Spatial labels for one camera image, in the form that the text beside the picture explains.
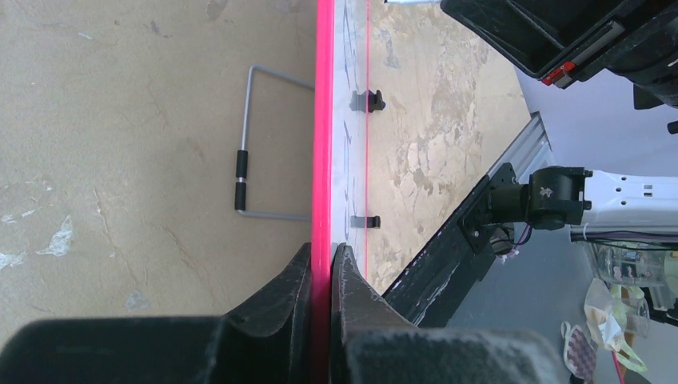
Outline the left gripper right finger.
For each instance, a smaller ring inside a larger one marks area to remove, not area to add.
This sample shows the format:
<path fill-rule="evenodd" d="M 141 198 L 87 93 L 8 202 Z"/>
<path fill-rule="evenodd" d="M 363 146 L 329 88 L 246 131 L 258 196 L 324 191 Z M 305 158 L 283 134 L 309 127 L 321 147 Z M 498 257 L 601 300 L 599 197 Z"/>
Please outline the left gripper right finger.
<path fill-rule="evenodd" d="M 331 279 L 331 383 L 567 381 L 555 350 L 534 332 L 415 326 L 361 276 L 345 243 Z"/>

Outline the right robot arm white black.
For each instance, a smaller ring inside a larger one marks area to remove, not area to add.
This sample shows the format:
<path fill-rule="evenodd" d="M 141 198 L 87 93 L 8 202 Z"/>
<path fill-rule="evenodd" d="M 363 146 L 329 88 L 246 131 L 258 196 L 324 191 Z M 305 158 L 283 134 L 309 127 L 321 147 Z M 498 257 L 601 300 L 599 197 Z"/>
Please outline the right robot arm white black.
<path fill-rule="evenodd" d="M 674 1 L 443 1 L 441 10 L 547 86 L 564 89 L 608 70 L 632 83 L 636 110 L 677 105 Z M 495 189 L 488 220 L 539 230 L 657 223 L 662 192 L 675 208 L 668 178 L 650 189 L 629 176 L 550 166 L 526 185 Z"/>

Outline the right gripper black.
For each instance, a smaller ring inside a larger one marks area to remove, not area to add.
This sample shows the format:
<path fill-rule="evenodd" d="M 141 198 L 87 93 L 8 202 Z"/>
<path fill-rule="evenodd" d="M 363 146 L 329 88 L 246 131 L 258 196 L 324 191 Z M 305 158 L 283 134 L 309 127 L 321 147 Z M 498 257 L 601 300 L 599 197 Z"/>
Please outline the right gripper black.
<path fill-rule="evenodd" d="M 633 84 L 636 109 L 677 107 L 675 1 L 443 1 L 441 10 L 546 86 L 608 70 Z"/>

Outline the whiteboard with red frame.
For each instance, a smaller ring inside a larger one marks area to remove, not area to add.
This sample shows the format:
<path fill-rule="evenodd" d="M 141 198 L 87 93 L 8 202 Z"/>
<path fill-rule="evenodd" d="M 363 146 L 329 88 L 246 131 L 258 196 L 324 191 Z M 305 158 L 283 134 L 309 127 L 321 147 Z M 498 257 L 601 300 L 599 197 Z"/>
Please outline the whiteboard with red frame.
<path fill-rule="evenodd" d="M 329 380 L 331 265 L 351 246 L 368 272 L 369 2 L 319 1 L 313 121 L 310 381 Z"/>

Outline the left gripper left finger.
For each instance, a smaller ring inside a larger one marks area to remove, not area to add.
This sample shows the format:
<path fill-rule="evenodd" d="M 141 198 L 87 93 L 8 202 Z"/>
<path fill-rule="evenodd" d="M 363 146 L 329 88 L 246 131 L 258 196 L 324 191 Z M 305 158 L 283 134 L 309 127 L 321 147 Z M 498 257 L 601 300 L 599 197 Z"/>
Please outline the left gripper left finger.
<path fill-rule="evenodd" d="M 311 246 L 221 316 L 71 318 L 20 329 L 4 383 L 307 383 Z"/>

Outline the white marker pen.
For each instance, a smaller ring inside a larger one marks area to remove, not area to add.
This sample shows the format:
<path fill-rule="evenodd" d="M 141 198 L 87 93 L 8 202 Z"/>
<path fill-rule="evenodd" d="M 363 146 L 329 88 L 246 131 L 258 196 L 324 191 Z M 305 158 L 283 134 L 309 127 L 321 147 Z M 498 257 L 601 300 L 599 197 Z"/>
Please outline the white marker pen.
<path fill-rule="evenodd" d="M 437 4 L 440 2 L 441 0 L 384 0 L 384 3 L 397 5 Z"/>

